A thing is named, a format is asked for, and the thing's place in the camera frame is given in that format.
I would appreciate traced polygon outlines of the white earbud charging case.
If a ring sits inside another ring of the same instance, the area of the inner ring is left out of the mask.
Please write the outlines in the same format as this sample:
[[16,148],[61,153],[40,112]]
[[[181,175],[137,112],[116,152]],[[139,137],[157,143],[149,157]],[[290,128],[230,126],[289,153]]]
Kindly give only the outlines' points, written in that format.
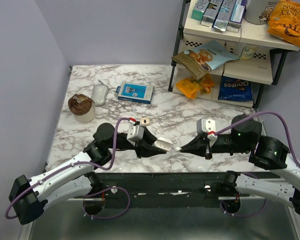
[[173,148],[173,142],[169,139],[164,138],[164,137],[159,137],[153,143],[153,146],[156,147],[156,148],[159,148],[163,151],[169,152]]

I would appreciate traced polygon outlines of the beige earbud charging case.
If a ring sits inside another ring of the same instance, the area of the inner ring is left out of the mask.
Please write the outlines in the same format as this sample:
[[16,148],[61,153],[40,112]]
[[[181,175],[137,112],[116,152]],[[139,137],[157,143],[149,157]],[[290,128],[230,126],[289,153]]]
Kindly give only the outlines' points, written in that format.
[[151,120],[148,117],[142,117],[139,120],[139,125],[140,126],[149,126],[151,124]]

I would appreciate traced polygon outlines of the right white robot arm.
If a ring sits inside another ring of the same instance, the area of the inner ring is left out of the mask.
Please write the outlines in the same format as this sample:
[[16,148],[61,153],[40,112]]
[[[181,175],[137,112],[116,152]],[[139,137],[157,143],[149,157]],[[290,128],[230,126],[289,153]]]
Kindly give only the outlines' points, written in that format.
[[244,194],[263,197],[282,203],[300,215],[300,161],[291,144],[262,135],[262,123],[254,118],[255,115],[237,115],[231,125],[222,130],[217,130],[214,120],[202,118],[196,122],[196,137],[177,151],[207,160],[212,159],[213,154],[249,154],[249,163],[278,175],[286,183],[273,183],[254,178],[250,173],[228,170],[212,192],[218,197]]

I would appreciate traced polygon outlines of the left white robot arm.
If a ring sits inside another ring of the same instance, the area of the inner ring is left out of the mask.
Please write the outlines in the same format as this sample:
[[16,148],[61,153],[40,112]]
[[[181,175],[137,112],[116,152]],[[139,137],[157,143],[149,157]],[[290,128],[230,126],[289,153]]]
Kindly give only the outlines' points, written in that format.
[[105,186],[98,179],[95,170],[110,170],[115,161],[116,151],[134,150],[138,158],[149,158],[166,154],[172,149],[172,142],[155,137],[142,122],[129,119],[127,133],[119,133],[118,125],[101,124],[90,142],[80,153],[53,170],[40,175],[21,175],[14,180],[8,199],[10,205],[5,218],[14,210],[15,218],[21,225],[38,219],[44,211],[56,204],[76,197],[97,197],[105,192],[128,193],[113,184]]

